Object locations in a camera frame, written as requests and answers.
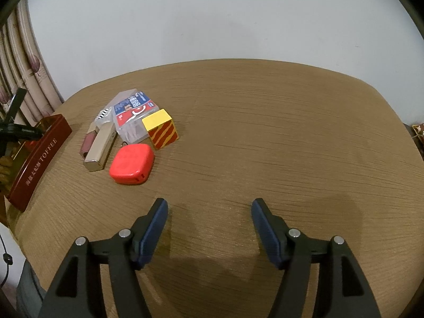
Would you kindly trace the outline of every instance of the wooden table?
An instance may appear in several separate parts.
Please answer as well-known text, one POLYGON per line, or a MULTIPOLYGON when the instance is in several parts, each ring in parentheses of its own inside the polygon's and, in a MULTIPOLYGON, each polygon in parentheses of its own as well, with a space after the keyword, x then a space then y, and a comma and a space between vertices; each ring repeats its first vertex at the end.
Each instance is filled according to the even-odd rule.
MULTIPOLYGON (((48 288, 76 237, 108 238, 156 197, 171 215, 139 282, 154 317, 267 317, 282 272, 250 217, 263 197, 310 237, 343 236, 382 316, 397 317, 424 277, 424 165, 380 94, 361 80, 306 65, 207 60, 99 82, 57 113, 74 132, 12 231, 48 288), (148 181, 116 184, 78 154, 89 123, 119 91, 138 88, 174 118, 180 139, 156 151, 148 181)), ((107 269, 103 287, 116 317, 107 269)), ((305 317, 316 290, 313 267, 305 317)))

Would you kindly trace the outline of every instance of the curtain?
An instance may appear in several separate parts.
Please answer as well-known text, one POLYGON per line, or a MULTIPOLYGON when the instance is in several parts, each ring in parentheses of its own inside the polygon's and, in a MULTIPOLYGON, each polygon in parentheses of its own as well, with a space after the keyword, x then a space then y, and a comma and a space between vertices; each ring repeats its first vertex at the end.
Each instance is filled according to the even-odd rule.
POLYGON ((18 87, 28 92, 15 123, 34 126, 62 103, 32 33, 27 0, 19 2, 0 31, 0 104, 5 112, 18 87))

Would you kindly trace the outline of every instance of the yellow cube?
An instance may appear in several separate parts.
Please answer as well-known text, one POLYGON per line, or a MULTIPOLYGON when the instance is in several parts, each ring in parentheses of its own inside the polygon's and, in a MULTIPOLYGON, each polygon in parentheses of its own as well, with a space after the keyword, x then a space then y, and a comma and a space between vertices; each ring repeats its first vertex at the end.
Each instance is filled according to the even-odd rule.
POLYGON ((161 149, 179 138, 171 116, 164 109, 152 113, 142 121, 156 149, 161 149))

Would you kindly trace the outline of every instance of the metal pin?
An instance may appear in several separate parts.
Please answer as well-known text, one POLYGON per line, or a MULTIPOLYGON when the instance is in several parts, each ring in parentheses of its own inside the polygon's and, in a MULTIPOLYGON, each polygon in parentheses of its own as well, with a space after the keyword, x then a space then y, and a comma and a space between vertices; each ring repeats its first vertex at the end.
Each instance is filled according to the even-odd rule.
POLYGON ((289 235, 291 235, 293 238, 297 238, 300 236, 300 231, 296 228, 292 228, 289 230, 289 235))
POLYGON ((342 245, 344 243, 344 239, 342 237, 339 237, 338 235, 336 235, 334 237, 334 242, 338 245, 342 245))
POLYGON ((85 244, 85 238, 84 237, 79 237, 77 238, 77 240, 75 241, 75 244, 77 244, 78 246, 84 245, 85 244))
POLYGON ((124 228, 121 229, 118 234, 121 238, 126 238, 131 234, 131 231, 128 228, 124 228))

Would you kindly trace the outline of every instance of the product label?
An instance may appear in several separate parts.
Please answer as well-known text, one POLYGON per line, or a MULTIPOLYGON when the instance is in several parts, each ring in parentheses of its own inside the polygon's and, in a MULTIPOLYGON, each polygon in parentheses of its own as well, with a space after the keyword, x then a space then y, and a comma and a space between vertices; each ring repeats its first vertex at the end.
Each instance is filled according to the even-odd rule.
POLYGON ((121 127, 126 122, 145 115, 155 106, 156 104, 143 92, 135 93, 135 95, 114 105, 118 125, 121 127))

